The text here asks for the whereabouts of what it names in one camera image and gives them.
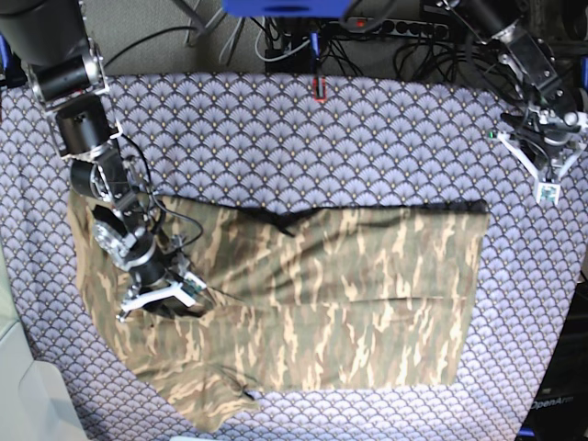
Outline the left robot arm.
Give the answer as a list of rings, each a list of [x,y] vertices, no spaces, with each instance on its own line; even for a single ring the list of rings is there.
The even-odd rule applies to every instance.
[[[502,114],[511,130],[495,137],[540,184],[555,185],[578,159],[587,131],[586,94],[569,88],[555,55],[523,23],[514,1],[439,1],[470,31],[469,37],[499,47],[498,62],[513,72],[520,116]]]

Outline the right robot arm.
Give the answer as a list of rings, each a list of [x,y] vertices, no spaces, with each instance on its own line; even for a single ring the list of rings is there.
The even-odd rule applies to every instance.
[[[129,180],[120,126],[111,127],[102,103],[109,87],[103,58],[88,35],[76,1],[4,1],[1,35],[24,63],[28,84],[72,162],[73,190],[97,201],[91,235],[114,266],[130,275],[119,321],[154,306],[188,310],[205,283],[189,269],[181,236],[162,231],[168,209],[145,182],[147,200]]]

